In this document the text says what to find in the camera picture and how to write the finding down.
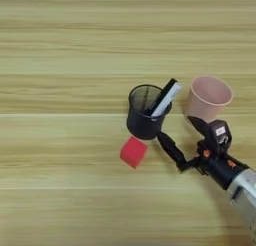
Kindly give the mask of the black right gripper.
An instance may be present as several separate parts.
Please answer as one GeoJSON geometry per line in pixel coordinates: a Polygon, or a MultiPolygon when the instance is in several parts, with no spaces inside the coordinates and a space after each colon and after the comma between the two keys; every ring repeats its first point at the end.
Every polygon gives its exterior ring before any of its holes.
{"type": "MultiPolygon", "coordinates": [[[[208,136],[209,126],[203,119],[189,116],[188,120],[204,138],[208,136]]],[[[205,140],[201,140],[197,143],[198,156],[186,161],[176,143],[166,133],[159,131],[157,139],[180,171],[196,168],[202,175],[210,176],[223,190],[227,190],[231,182],[249,168],[228,154],[229,143],[213,147],[205,140]]]]}

